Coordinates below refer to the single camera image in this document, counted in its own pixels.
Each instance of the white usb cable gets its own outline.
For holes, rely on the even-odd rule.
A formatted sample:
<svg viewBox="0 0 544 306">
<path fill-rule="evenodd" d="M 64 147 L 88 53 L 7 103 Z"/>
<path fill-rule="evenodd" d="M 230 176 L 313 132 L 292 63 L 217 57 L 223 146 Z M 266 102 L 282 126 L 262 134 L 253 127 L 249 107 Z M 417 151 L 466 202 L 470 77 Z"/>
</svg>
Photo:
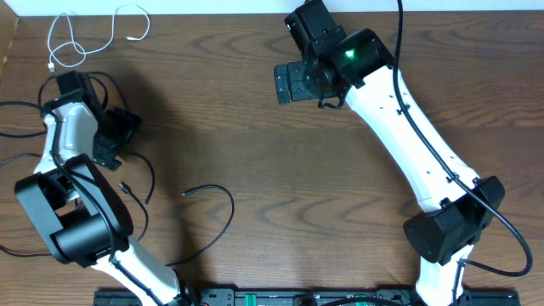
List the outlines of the white usb cable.
<svg viewBox="0 0 544 306">
<path fill-rule="evenodd" d="M 55 18 L 53 20 L 53 24 L 51 24 L 51 29 L 49 29 L 49 36 L 48 36 L 48 49 L 49 49 L 49 64 L 48 64 L 48 68 L 49 68 L 49 71 L 50 72 L 54 72 L 54 63 L 53 63 L 53 60 L 55 60 L 57 63 L 59 63 L 59 65 L 63 66 L 63 67 L 66 67 L 66 68 L 72 68 L 72 67 L 75 67 L 77 65 L 80 65 L 82 64 L 86 59 L 87 59 L 87 54 L 93 54 L 93 53 L 97 53 L 97 52 L 100 52 L 102 50 L 104 50 L 105 48 L 107 48 L 111 42 L 113 42 L 113 35 L 114 35 L 114 30 L 115 30 L 115 25 L 116 25 L 116 15 L 117 13 L 119 13 L 119 9 L 122 9 L 124 7 L 127 7 L 127 6 L 135 6 L 139 9 L 141 9 L 145 16 L 145 18 L 147 19 L 147 29 L 145 30 L 145 33 L 142 37 L 140 38 L 136 38 L 136 37 L 126 37 L 127 40 L 129 41 L 138 41 L 138 40 L 142 40 L 144 39 L 146 36 L 147 36 L 147 33 L 150 31 L 150 26 L 151 26 L 151 22 L 150 22 L 150 17 L 148 16 L 149 13 L 147 13 L 147 11 L 145 9 L 143 9 L 142 7 L 140 7 L 139 5 L 137 4 L 127 4 L 127 5 L 122 5 L 120 6 L 119 8 L 116 9 L 116 11 L 113 13 L 113 15 L 111 16 L 111 38 L 110 38 L 110 41 L 104 45 L 104 47 L 102 48 L 98 48 L 96 50 L 93 50 L 93 51 L 85 51 L 85 49 L 83 48 L 83 46 L 81 44 L 79 44 L 78 42 L 76 42 L 76 40 L 74 39 L 74 31 L 71 27 L 71 22 L 70 22 L 70 17 L 68 16 L 67 13 L 62 13 L 60 15 L 57 16 L 57 18 Z M 57 48 L 55 49 L 51 49 L 51 34 L 53 33 L 53 29 L 54 29 L 54 25 L 57 23 L 57 20 L 62 17 L 62 16 L 66 16 L 66 19 L 68 20 L 68 26 L 70 27 L 70 35 L 71 35 L 71 41 L 70 42 L 65 42 L 63 44 L 61 44 L 60 46 L 58 46 Z M 65 65 L 64 63 L 62 63 L 54 54 L 55 52 L 59 51 L 59 49 L 63 48 L 64 46 L 68 46 L 68 45 L 72 45 L 74 46 L 74 49 L 79 53 L 79 54 L 82 54 L 83 55 L 83 59 L 80 60 L 78 63 L 75 63 L 73 65 Z"/>
</svg>

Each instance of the black cable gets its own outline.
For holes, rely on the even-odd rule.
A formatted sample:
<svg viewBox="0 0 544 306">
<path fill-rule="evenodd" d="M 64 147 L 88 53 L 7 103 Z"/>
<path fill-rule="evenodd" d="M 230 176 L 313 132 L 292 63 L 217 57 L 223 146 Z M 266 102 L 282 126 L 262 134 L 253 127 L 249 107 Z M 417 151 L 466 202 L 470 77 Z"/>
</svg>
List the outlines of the black cable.
<svg viewBox="0 0 544 306">
<path fill-rule="evenodd" d="M 125 275 L 125 277 L 127 277 L 127 279 L 129 281 L 131 281 L 136 287 L 140 288 L 143 292 L 145 292 L 145 294 L 148 297 L 150 297 L 155 304 L 157 304 L 158 306 L 164 305 L 163 303 L 161 303 L 161 300 L 159 300 L 159 298 L 153 293 L 153 291 L 150 288 L 146 287 L 137 278 L 135 278 L 133 275 L 131 275 L 130 272 L 128 272 L 123 266 L 121 266 L 121 263 L 114 260 L 114 261 L 111 262 L 111 264 L 113 264 L 113 266 L 116 269 L 118 269 L 119 272 L 121 272 L 123 275 Z"/>
<path fill-rule="evenodd" d="M 36 153 L 21 153 L 21 154 L 18 154 L 16 156 L 11 156 L 10 158 L 6 158 L 5 160 L 3 161 L 0 161 L 0 166 L 3 166 L 9 162 L 12 162 L 14 160 L 18 160 L 22 157 L 37 157 L 37 158 L 41 158 L 42 155 L 41 154 L 36 154 Z"/>
<path fill-rule="evenodd" d="M 35 105 L 35 104 L 31 103 L 31 102 L 4 101 L 4 102 L 0 102 L 0 106 L 26 106 L 26 107 L 31 107 L 31 108 L 40 110 L 41 112 L 45 112 L 45 113 L 47 113 L 47 114 L 49 114 L 49 115 L 51 115 L 53 117 L 53 119 L 56 122 L 55 130 L 54 130 L 54 136 L 53 136 L 53 149 L 50 151 L 50 154 L 51 154 L 52 159 L 53 159 L 53 163 L 59 169 L 59 171 L 64 176 L 66 176 L 66 178 L 75 187 L 80 189 L 80 191 L 83 193 L 83 195 L 86 196 L 95 205 L 96 209 L 98 210 L 98 212 L 100 214 L 100 217 L 102 217 L 102 219 L 104 220 L 106 228 L 108 229 L 108 233 L 110 235 L 110 261 L 111 261 L 113 259 L 114 254 L 115 254 L 116 248 L 115 248 L 115 242 L 114 242 L 114 237 L 113 237 L 113 231 L 111 229 L 110 222 L 106 218 L 106 214 L 104 212 L 104 209 L 100 206 L 100 204 L 96 201 L 96 199 L 88 192 L 88 190 L 85 189 L 85 187 L 83 187 L 83 185 L 81 185 L 79 183 L 79 181 L 77 181 L 68 171 L 66 171 L 66 169 L 64 169 L 64 167 L 62 167 L 60 165 L 58 149 L 59 149 L 59 138 L 60 138 L 60 125 L 62 124 L 62 121 L 51 110 L 47 110 L 47 109 L 41 107 L 40 105 Z"/>
<path fill-rule="evenodd" d="M 133 191 L 130 189 L 130 187 L 125 182 L 119 183 L 119 187 L 121 188 L 122 192 L 124 192 L 126 195 L 131 196 L 138 203 L 138 205 L 142 208 L 142 210 L 144 211 L 145 225 L 144 225 L 144 229 L 142 230 L 142 234 L 140 234 L 139 237 L 138 237 L 138 241 L 140 241 L 140 240 L 142 240 L 142 238 L 144 238 L 145 232 L 147 231 L 147 225 L 149 225 L 149 223 L 150 223 L 150 216 L 148 215 L 147 209 L 145 209 L 144 204 L 142 204 L 142 202 L 139 200 L 139 198 L 133 193 Z"/>
<path fill-rule="evenodd" d="M 403 7 L 402 7 L 402 0 L 397 0 L 397 4 L 399 5 L 399 31 L 397 33 L 397 45 L 394 50 L 394 63 L 393 63 L 393 85 L 394 85 L 394 92 L 397 96 L 397 101 L 399 102 L 400 111 L 405 115 L 406 120 L 410 123 L 411 127 L 413 128 L 414 132 L 417 134 L 419 139 L 423 142 L 423 144 L 427 147 L 429 152 L 433 155 L 433 157 L 436 159 L 436 161 L 440 164 L 440 166 L 444 169 L 444 171 L 447 173 L 449 180 L 455 182 L 461 189 L 463 189 L 467 194 L 472 197 L 480 206 L 485 208 L 487 211 L 489 211 L 491 214 L 493 214 L 499 221 L 501 221 L 504 226 L 507 227 L 508 230 L 513 234 L 514 237 L 519 242 L 519 245 L 524 249 L 525 257 L 526 257 L 526 263 L 525 267 L 517 272 L 509 272 L 504 271 L 500 269 L 496 269 L 493 267 L 490 267 L 488 265 L 474 262 L 473 260 L 469 259 L 461 259 L 459 261 L 459 264 L 471 264 L 472 266 L 476 268 L 480 268 L 486 271 L 489 271 L 491 273 L 495 273 L 502 276 L 508 276 L 508 277 L 520 277 L 523 275 L 526 275 L 529 273 L 533 266 L 533 256 L 531 254 L 529 245 L 525 241 L 524 237 L 518 232 L 518 230 L 508 222 L 506 218 L 504 218 L 495 208 L 491 207 L 488 203 L 486 203 L 484 200 L 480 199 L 477 195 L 475 195 L 468 186 L 466 186 L 460 179 L 459 175 L 451 171 L 451 169 L 448 167 L 448 165 L 445 163 L 445 161 L 442 159 L 442 157 L 439 155 L 439 153 L 434 149 L 434 147 L 428 142 L 425 135 L 423 135 L 422 131 L 419 129 L 419 127 L 414 122 L 414 119 L 411 117 L 410 112 L 408 111 L 409 106 L 406 105 L 402 99 L 402 95 L 400 94 L 400 88 L 399 88 L 399 60 L 400 60 L 400 45 L 402 43 L 402 25 L 403 25 Z"/>
<path fill-rule="evenodd" d="M 456 278 L 453 281 L 453 290 L 451 290 L 452 293 L 452 299 L 451 299 L 451 306 L 456 306 L 457 302 L 457 287 L 459 286 L 459 281 L 461 280 L 461 270 L 465 267 L 465 264 L 461 261 L 457 262 L 457 271 L 456 271 Z"/>
<path fill-rule="evenodd" d="M 107 77 L 108 79 L 110 79 L 110 82 L 113 84 L 113 86 L 116 87 L 117 92 L 119 93 L 119 97 L 121 98 L 121 102 L 122 102 L 123 106 L 125 107 L 125 110 L 130 111 L 128 109 L 127 101 L 125 100 L 125 96 L 122 94 L 121 88 L 119 87 L 119 85 L 117 85 L 117 82 L 116 82 L 116 80 L 113 79 L 113 77 L 111 77 L 109 74 L 107 74 L 105 72 L 102 72 L 102 71 L 90 71 L 90 72 L 85 72 L 85 73 L 87 73 L 88 75 L 101 75 L 101 76 L 104 76 L 104 77 Z"/>
<path fill-rule="evenodd" d="M 132 156 L 137 156 L 139 158 L 141 158 L 146 164 L 147 164 L 147 167 L 149 167 L 150 169 L 150 172 L 151 172 L 151 188 L 150 188 L 150 192 L 147 194 L 147 197 L 145 198 L 145 205 L 149 204 L 150 203 L 150 200 L 151 200 L 151 196 L 153 196 L 153 190 L 155 189 L 155 170 L 153 169 L 153 165 L 151 164 L 151 161 L 145 157 L 145 155 L 143 154 L 140 154 L 138 152 L 134 152 L 134 151 L 123 151 L 123 153 L 125 154 L 128 154 L 128 155 L 132 155 Z"/>
<path fill-rule="evenodd" d="M 102 87 L 102 89 L 104 89 L 104 99 L 102 100 L 101 106 L 102 106 L 102 110 L 105 110 L 105 108 L 108 107 L 108 101 L 109 101 L 108 89 L 105 87 L 102 81 L 100 81 L 100 79 L 97 78 L 96 76 L 90 76 L 89 78 L 92 80 L 95 80 Z"/>
<path fill-rule="evenodd" d="M 186 258 L 186 259 L 182 259 L 182 260 L 179 260 L 177 262 L 173 262 L 173 263 L 169 263 L 167 264 L 167 267 L 172 267 L 172 266 L 176 266 L 176 265 L 180 265 L 180 264 L 185 264 L 195 258 L 197 258 L 200 254 L 202 254 L 203 252 L 205 252 L 207 249 L 209 249 L 210 247 L 213 246 L 213 244 L 215 244 L 215 242 L 217 242 L 221 236 L 224 234 L 225 231 L 227 231 L 227 229 L 229 228 L 229 225 L 230 225 L 230 222 L 232 221 L 232 218 L 235 216 L 235 200 L 232 198 L 232 195 L 230 194 L 230 192 L 224 188 L 223 186 L 221 185 L 217 185 L 217 184 L 206 184 L 206 185 L 203 185 L 203 186 L 199 186 L 199 187 L 195 187 L 195 188 L 191 188 L 189 190 L 186 190 L 182 196 L 190 196 L 194 193 L 196 193 L 197 191 L 199 190 L 204 190 L 204 189 L 219 189 L 219 190 L 222 190 L 225 194 L 227 194 L 227 196 L 229 196 L 230 198 L 230 205 L 232 206 L 232 211 L 230 212 L 230 217 L 229 217 L 229 221 L 227 221 L 227 224 L 224 226 L 223 230 L 221 231 L 221 233 L 219 233 L 219 235 L 217 237 L 215 237 L 215 239 L 210 242 L 210 244 L 208 244 L 207 246 L 204 246 L 202 249 L 200 249 L 199 251 L 197 251 L 195 254 L 193 254 L 192 256 Z"/>
<path fill-rule="evenodd" d="M 351 298 L 343 298 L 339 299 L 334 302 L 324 303 L 321 306 L 342 306 L 349 303 L 374 303 L 376 306 L 401 306 L 399 303 L 395 303 L 393 301 L 389 301 L 383 298 L 379 297 L 351 297 Z"/>
<path fill-rule="evenodd" d="M 8 133 L 0 132 L 0 136 L 7 137 L 7 138 L 24 139 L 24 138 L 32 138 L 32 137 L 36 137 L 36 136 L 41 136 L 41 135 L 44 135 L 46 132 L 47 131 L 30 133 L 30 134 L 22 134 L 22 135 L 14 135 L 14 134 L 8 134 Z"/>
<path fill-rule="evenodd" d="M 40 86 L 40 90 L 37 91 L 37 104 L 42 106 L 42 93 L 43 93 L 43 89 L 45 88 L 45 86 L 51 81 L 53 80 L 54 78 L 56 78 L 57 76 L 50 76 L 48 77 L 45 82 L 42 84 L 42 86 Z"/>
<path fill-rule="evenodd" d="M 9 256 L 17 258 L 33 258 L 33 257 L 46 257 L 51 256 L 49 253 L 38 253 L 38 254 L 19 254 L 19 252 L 12 251 L 5 246 L 0 245 L 0 251 L 5 252 Z"/>
</svg>

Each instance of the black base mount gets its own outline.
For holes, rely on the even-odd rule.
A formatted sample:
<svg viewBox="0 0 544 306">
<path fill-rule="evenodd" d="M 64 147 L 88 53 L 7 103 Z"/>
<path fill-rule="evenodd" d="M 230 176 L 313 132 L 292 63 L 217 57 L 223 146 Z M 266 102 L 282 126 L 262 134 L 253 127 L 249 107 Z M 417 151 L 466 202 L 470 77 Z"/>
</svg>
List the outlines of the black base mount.
<svg viewBox="0 0 544 306">
<path fill-rule="evenodd" d="M 410 289 L 383 288 L 375 291 L 237 291 L 233 289 L 201 289 L 198 291 L 201 306 L 320 306 L 343 298 L 375 297 L 393 301 L 399 305 L 426 306 Z M 139 306 L 131 292 L 94 293 L 93 306 Z M 352 303 L 352 306 L 375 306 L 374 303 Z M 512 291 L 464 290 L 459 298 L 460 306 L 520 306 L 519 295 Z"/>
</svg>

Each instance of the wooden table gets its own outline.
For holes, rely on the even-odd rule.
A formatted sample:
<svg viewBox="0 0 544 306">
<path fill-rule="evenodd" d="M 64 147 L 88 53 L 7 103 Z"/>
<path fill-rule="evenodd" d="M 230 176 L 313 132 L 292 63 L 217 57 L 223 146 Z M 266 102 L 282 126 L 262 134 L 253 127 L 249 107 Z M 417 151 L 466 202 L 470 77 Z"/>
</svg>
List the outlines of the wooden table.
<svg viewBox="0 0 544 306">
<path fill-rule="evenodd" d="M 420 212 L 404 176 L 374 133 L 349 108 L 316 102 L 278 106 L 273 69 L 300 58 L 283 14 L 119 17 L 116 40 L 79 71 L 105 71 L 121 84 L 144 120 L 132 148 L 156 169 L 143 244 L 170 262 L 205 246 L 223 228 L 230 204 L 219 191 L 189 198 L 198 184 L 222 184 L 236 199 L 233 224 L 217 245 L 178 267 L 190 283 L 240 288 L 367 288 L 415 284 L 419 257 L 402 230 Z M 397 14 L 336 14 L 347 33 L 370 27 L 393 50 Z M 37 100 L 49 76 L 46 37 L 51 18 L 22 18 L 9 50 L 1 100 Z M 471 287 L 513 287 L 524 305 L 544 303 L 544 13 L 408 13 L 401 69 L 412 94 L 446 142 L 482 176 L 507 189 L 503 212 L 535 255 L 533 271 L 509 279 L 468 268 Z M 76 39 L 87 50 L 109 37 L 111 17 L 77 17 Z M 61 21 L 54 44 L 69 32 Z M 60 56 L 76 62 L 72 50 Z M 120 105 L 109 86 L 111 104 Z M 57 96 L 53 84 L 45 99 Z M 34 110 L 6 107 L 0 129 L 43 129 Z M 43 149 L 43 138 L 0 139 L 0 156 Z M 111 184 L 124 180 L 144 198 L 146 165 L 122 158 Z M 45 247 L 17 202 L 15 181 L 36 159 L 0 170 L 0 242 L 14 250 Z M 138 234 L 143 213 L 127 203 Z M 520 269 L 524 254 L 498 222 L 472 258 Z M 93 292 L 119 287 L 109 276 L 52 258 L 0 254 L 0 303 L 89 305 Z"/>
</svg>

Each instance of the cable clip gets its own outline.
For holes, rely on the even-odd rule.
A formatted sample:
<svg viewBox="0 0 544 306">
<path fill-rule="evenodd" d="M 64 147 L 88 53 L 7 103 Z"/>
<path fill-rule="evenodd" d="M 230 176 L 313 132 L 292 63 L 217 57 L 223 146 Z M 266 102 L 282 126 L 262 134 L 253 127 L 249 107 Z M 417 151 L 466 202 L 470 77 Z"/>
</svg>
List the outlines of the cable clip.
<svg viewBox="0 0 544 306">
<path fill-rule="evenodd" d="M 397 114 L 402 115 L 402 113 L 407 112 L 410 109 L 410 105 L 404 105 L 404 107 L 401 107 L 400 110 L 397 110 Z"/>
<path fill-rule="evenodd" d="M 459 174 L 453 173 L 453 178 L 446 177 L 445 179 L 448 181 L 448 184 L 449 184 L 451 182 L 457 181 L 459 179 Z"/>
</svg>

